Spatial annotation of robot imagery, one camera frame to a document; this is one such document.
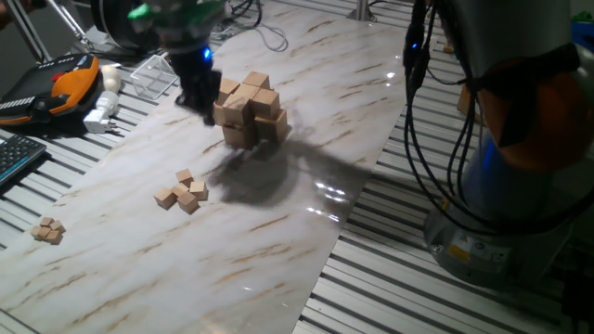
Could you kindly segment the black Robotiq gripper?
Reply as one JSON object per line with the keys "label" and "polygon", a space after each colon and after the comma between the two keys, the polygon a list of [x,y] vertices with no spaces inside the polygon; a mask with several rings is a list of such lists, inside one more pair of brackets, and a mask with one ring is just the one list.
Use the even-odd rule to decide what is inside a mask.
{"label": "black Robotiq gripper", "polygon": [[192,93],[203,93],[203,121],[215,126],[215,104],[219,97],[222,73],[213,69],[213,51],[209,46],[212,25],[188,25],[160,28],[160,38],[171,66],[180,79],[182,92],[175,99],[181,108],[202,111],[200,99]]}

